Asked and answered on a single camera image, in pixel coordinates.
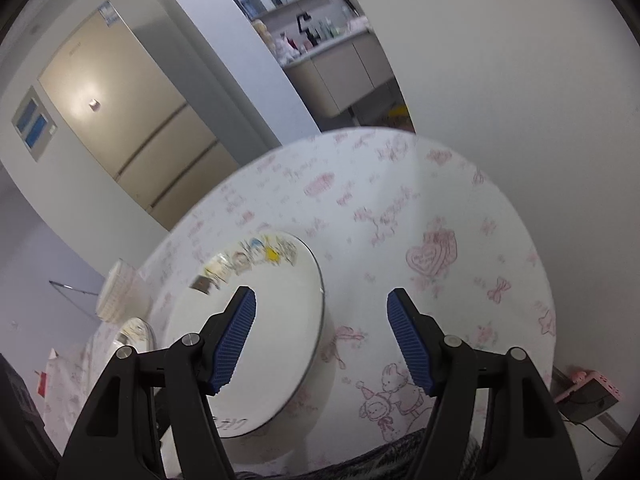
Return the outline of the pink power strip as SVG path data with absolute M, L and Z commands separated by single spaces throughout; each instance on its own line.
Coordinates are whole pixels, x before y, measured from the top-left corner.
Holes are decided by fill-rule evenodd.
M 553 370 L 551 396 L 560 413 L 578 425 L 603 415 L 623 400 L 623 393 L 597 370 Z

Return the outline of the beige three-door refrigerator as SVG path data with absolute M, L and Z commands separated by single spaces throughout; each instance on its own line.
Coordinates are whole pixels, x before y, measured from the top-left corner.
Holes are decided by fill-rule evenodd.
M 93 158 L 166 230 L 239 168 L 108 1 L 39 82 Z

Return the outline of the pink patterned white tablecloth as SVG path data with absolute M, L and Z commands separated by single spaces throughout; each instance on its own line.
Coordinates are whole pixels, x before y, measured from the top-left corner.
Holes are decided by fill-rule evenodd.
M 159 342 L 202 266 L 266 231 L 291 233 L 314 253 L 326 324 L 292 399 L 224 444 L 235 469 L 303 474 L 425 427 L 433 402 L 387 322 L 397 287 L 446 333 L 480 350 L 521 347 L 550 377 L 555 312 L 534 243 L 506 196 L 450 148 L 397 130 L 343 129 L 232 174 L 142 264 Z

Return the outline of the grey electrical panel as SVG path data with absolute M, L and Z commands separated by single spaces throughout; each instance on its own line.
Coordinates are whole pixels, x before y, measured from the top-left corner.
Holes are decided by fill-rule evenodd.
M 43 105 L 36 90 L 30 87 L 12 118 L 12 125 L 26 150 L 36 162 L 47 148 L 58 126 Z

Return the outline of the large white cartoon plate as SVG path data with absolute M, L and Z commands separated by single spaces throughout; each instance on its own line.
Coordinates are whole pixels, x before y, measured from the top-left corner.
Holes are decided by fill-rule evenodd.
M 186 282 L 164 345 L 203 328 L 241 286 L 254 290 L 255 319 L 230 382 L 208 399 L 223 439 L 249 434 L 285 407 L 309 370 L 323 325 L 316 258 L 298 237 L 266 231 L 217 252 Z

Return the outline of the red gift box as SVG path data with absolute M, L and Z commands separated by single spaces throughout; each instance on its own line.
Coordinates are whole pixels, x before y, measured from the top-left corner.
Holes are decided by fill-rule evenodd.
M 38 376 L 37 394 L 44 398 L 47 394 L 48 374 L 43 370 L 36 370 Z

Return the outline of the white cartoon plate at edge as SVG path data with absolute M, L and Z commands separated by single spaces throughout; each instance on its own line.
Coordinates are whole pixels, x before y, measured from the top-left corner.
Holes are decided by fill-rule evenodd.
M 155 337 L 151 326 L 142 318 L 130 318 L 122 326 L 114 339 L 117 348 L 129 346 L 138 353 L 153 351 Z

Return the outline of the white bowl pink rim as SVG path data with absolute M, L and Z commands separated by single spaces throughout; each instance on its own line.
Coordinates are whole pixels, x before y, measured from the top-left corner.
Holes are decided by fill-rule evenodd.
M 140 316 L 140 307 L 137 270 L 118 259 L 108 271 L 96 300 L 96 315 L 102 322 L 118 324 Z

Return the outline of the bathroom vanity cabinet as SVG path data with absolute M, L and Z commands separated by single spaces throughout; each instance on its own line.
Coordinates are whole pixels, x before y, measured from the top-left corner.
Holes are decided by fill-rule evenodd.
M 371 29 L 320 44 L 283 67 L 314 118 L 335 117 L 394 78 Z

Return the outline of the black faucet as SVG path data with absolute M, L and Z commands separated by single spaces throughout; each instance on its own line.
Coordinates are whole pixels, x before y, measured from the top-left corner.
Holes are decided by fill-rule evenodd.
M 313 46 L 317 47 L 319 44 L 319 36 L 316 32 L 314 32 L 309 26 L 309 22 L 311 21 L 311 15 L 308 12 L 299 13 L 296 15 L 296 23 L 298 27 L 298 32 L 301 35 L 304 35 L 307 41 Z

